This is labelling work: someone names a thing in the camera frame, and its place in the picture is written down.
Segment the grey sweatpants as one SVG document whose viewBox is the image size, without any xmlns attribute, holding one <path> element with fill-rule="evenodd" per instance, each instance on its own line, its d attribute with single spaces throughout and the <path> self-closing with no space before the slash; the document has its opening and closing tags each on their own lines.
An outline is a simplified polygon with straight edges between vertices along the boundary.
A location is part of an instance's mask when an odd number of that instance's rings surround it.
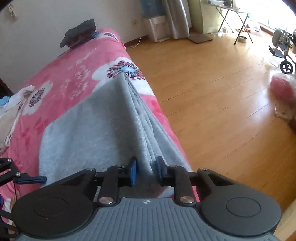
<svg viewBox="0 0 296 241">
<path fill-rule="evenodd" d="M 106 82 L 49 124 L 41 140 L 39 173 L 52 184 L 86 168 L 98 172 L 137 158 L 137 181 L 124 197 L 170 197 L 154 175 L 157 157 L 191 170 L 168 132 L 123 74 Z"/>
</svg>

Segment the brown folded clothes in stack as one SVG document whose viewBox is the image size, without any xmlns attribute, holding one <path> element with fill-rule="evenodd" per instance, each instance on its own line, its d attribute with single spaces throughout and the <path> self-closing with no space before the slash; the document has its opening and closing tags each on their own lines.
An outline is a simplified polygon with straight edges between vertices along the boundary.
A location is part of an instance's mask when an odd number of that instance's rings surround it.
<svg viewBox="0 0 296 241">
<path fill-rule="evenodd" d="M 70 44 L 68 44 L 67 46 L 72 49 L 72 48 L 76 48 L 84 43 L 87 43 L 88 41 L 96 38 L 99 35 L 99 31 L 95 31 L 93 33 L 90 34 L 86 34 L 86 35 L 81 35 L 78 37 L 77 40 L 72 41 Z"/>
</svg>

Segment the folding table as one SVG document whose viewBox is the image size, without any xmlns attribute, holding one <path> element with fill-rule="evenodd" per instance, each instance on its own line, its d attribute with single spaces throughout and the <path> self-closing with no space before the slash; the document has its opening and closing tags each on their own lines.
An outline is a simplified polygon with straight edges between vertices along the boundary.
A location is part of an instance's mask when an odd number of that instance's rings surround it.
<svg viewBox="0 0 296 241">
<path fill-rule="evenodd" d="M 205 33 L 215 33 L 221 37 L 231 34 L 235 38 L 233 45 L 242 38 L 245 44 L 253 43 L 247 27 L 249 13 L 236 7 L 234 1 L 201 1 L 201 7 Z"/>
</svg>

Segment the beige garment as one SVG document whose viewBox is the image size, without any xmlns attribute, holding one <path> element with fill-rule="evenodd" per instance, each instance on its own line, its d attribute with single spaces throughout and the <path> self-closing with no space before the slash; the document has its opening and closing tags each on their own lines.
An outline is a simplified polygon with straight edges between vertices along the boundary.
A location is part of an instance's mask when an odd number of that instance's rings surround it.
<svg viewBox="0 0 296 241">
<path fill-rule="evenodd" d="M 13 126 L 18 117 L 20 104 L 6 111 L 1 116 L 1 153 L 8 147 L 9 137 L 13 132 Z"/>
</svg>

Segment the white garment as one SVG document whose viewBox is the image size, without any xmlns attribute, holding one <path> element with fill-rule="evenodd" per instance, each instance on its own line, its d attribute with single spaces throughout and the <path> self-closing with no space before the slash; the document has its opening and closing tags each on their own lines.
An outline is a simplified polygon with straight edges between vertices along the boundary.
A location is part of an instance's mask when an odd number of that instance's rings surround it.
<svg viewBox="0 0 296 241">
<path fill-rule="evenodd" d="M 4 96 L 1 98 L 1 114 L 12 109 L 14 106 L 20 104 L 28 94 L 31 94 L 35 90 L 35 87 L 30 85 L 22 88 L 18 93 L 13 96 Z"/>
</svg>

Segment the pink floral blanket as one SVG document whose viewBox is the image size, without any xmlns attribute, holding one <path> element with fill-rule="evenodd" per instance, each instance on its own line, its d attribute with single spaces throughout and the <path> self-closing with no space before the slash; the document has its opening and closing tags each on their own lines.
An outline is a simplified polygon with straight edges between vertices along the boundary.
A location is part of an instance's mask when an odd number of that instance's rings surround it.
<svg viewBox="0 0 296 241">
<path fill-rule="evenodd" d="M 27 86 L 32 85 L 35 90 L 20 103 L 9 145 L 1 157 L 11 158 L 20 173 L 42 176 L 39 173 L 39 151 L 45 128 L 120 74 L 132 82 L 186 160 L 151 86 L 131 60 L 118 34 L 111 29 L 101 29 L 96 38 L 67 50 L 30 79 Z M 17 198 L 40 187 L 41 184 L 18 185 L 13 182 L 2 186 L 4 210 L 10 211 Z"/>
</svg>

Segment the brown floor mat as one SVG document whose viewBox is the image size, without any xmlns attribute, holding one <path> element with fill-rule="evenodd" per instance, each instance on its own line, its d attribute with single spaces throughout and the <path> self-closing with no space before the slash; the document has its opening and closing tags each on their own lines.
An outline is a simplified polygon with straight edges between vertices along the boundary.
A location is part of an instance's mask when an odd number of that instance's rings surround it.
<svg viewBox="0 0 296 241">
<path fill-rule="evenodd" d="M 201 44 L 201 43 L 204 43 L 204 42 L 210 42 L 213 39 L 206 36 L 206 35 L 196 33 L 196 34 L 190 35 L 188 37 L 188 40 L 195 43 L 195 44 Z"/>
</svg>

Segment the pink bag on floor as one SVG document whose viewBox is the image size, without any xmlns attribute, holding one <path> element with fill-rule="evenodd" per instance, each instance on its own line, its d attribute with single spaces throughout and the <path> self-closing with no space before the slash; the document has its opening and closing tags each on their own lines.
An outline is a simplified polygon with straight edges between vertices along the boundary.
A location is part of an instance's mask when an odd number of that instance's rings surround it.
<svg viewBox="0 0 296 241">
<path fill-rule="evenodd" d="M 276 73 L 271 78 L 270 90 L 275 98 L 283 102 L 295 102 L 295 74 Z"/>
</svg>

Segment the black folded garment on stack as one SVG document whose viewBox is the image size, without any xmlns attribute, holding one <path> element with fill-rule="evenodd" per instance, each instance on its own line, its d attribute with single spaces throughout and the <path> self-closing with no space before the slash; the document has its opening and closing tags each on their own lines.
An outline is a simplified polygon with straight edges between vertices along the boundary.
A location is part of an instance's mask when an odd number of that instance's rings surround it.
<svg viewBox="0 0 296 241">
<path fill-rule="evenodd" d="M 65 37 L 60 43 L 60 48 L 63 48 L 70 44 L 72 41 L 78 39 L 81 35 L 90 34 L 96 31 L 96 25 L 94 19 L 86 20 L 80 23 L 78 26 L 67 30 Z"/>
</svg>

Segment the metal pet bowl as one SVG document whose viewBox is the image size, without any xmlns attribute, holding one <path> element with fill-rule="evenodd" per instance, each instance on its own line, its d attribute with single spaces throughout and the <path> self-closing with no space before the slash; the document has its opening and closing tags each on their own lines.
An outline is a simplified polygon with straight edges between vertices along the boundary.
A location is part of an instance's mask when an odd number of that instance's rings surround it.
<svg viewBox="0 0 296 241">
<path fill-rule="evenodd" d="M 239 36 L 238 37 L 238 42 L 246 44 L 248 42 L 248 39 L 245 36 Z"/>
</svg>

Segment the white water dispenser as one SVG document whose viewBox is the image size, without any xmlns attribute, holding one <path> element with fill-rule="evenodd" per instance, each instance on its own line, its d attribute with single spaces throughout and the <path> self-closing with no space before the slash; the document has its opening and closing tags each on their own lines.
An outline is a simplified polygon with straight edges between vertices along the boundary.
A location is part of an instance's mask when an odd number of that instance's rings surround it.
<svg viewBox="0 0 296 241">
<path fill-rule="evenodd" d="M 171 38 L 165 15 L 153 18 L 144 18 L 144 26 L 152 42 L 163 42 Z"/>
</svg>

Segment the olive cabinet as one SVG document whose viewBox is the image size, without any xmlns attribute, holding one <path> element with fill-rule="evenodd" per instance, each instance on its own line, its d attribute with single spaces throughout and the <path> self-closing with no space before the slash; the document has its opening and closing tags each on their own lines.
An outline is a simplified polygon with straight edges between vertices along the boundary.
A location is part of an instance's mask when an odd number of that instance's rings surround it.
<svg viewBox="0 0 296 241">
<path fill-rule="evenodd" d="M 192 27 L 201 34 L 216 33 L 221 16 L 215 6 L 206 5 L 208 1 L 188 0 Z"/>
</svg>

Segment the beige curtain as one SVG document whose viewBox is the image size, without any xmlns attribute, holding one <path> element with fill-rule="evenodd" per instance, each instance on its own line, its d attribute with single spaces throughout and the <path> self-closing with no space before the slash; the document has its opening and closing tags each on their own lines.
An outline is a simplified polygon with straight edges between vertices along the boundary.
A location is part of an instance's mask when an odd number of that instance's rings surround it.
<svg viewBox="0 0 296 241">
<path fill-rule="evenodd" d="M 183 1 L 164 0 L 163 4 L 171 37 L 173 39 L 188 38 L 190 36 L 190 31 Z"/>
</svg>

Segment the blue water bottle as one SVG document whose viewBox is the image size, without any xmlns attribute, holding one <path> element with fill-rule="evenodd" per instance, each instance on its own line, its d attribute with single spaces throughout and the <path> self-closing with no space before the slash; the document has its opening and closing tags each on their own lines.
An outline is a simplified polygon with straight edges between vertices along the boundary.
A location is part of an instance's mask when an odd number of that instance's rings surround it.
<svg viewBox="0 0 296 241">
<path fill-rule="evenodd" d="M 141 0 L 140 2 L 145 18 L 154 18 L 166 14 L 162 0 Z"/>
</svg>

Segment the wheelchair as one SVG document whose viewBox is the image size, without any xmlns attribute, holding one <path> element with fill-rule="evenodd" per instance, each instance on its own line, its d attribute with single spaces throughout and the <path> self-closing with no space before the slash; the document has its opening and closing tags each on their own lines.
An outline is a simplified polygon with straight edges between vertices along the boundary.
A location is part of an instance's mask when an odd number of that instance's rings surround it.
<svg viewBox="0 0 296 241">
<path fill-rule="evenodd" d="M 282 29 L 276 29 L 272 37 L 273 47 L 269 51 L 275 57 L 282 59 L 280 70 L 283 74 L 295 74 L 295 61 L 289 55 L 289 50 L 295 45 L 295 33 L 290 34 Z"/>
</svg>

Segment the wall hook rack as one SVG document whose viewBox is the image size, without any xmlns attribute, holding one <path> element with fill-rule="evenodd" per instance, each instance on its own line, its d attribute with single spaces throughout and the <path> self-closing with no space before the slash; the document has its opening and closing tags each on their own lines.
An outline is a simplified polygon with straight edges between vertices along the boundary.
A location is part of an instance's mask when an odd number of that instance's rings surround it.
<svg viewBox="0 0 296 241">
<path fill-rule="evenodd" d="M 9 13 L 10 13 L 10 16 L 17 20 L 19 17 L 17 15 L 17 13 L 15 12 L 15 9 L 14 9 L 14 5 L 13 4 L 8 4 L 8 10 L 9 10 Z"/>
</svg>

